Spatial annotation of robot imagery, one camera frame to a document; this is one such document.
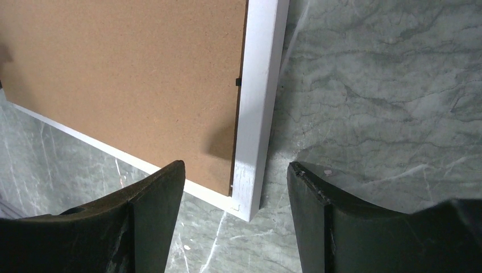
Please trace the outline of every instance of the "floor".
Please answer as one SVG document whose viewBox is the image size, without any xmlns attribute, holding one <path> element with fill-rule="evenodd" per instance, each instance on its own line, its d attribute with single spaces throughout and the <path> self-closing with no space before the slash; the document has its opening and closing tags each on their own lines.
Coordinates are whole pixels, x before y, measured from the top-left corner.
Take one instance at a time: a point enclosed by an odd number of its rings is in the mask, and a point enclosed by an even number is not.
<svg viewBox="0 0 482 273">
<path fill-rule="evenodd" d="M 184 195 L 167 272 L 301 272 L 293 160 L 413 212 L 482 198 L 482 1 L 292 0 L 262 209 L 251 223 Z M 60 213 L 145 177 L 0 94 L 0 195 Z"/>
</svg>

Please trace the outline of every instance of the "white wooden frame edge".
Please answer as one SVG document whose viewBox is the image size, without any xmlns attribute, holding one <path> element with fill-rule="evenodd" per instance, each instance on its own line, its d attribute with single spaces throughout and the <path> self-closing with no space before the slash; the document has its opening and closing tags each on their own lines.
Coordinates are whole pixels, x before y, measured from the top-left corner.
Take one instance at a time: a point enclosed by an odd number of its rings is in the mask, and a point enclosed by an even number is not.
<svg viewBox="0 0 482 273">
<path fill-rule="evenodd" d="M 248 3 L 232 196 L 224 196 L 190 180 L 186 180 L 184 186 L 190 195 L 245 221 L 252 220 L 259 210 L 288 6 L 289 0 L 249 0 Z M 159 170 L 149 162 L 47 117 L 15 107 L 148 174 Z"/>
</svg>

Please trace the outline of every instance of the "gray marble surface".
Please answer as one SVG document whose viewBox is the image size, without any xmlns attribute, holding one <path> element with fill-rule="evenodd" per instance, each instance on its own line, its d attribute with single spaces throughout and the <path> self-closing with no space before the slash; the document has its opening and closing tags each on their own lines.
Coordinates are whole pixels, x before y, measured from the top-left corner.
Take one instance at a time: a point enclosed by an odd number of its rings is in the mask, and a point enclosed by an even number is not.
<svg viewBox="0 0 482 273">
<path fill-rule="evenodd" d="M 167 272 L 301 272 L 286 168 L 413 212 L 482 197 L 482 1 L 292 0 L 262 209 L 251 223 L 185 194 Z M 59 213 L 145 174 L 0 94 L 0 194 Z"/>
<path fill-rule="evenodd" d="M 402 212 L 482 197 L 482 1 L 305 1 L 290 12 L 272 150 Z"/>
</svg>

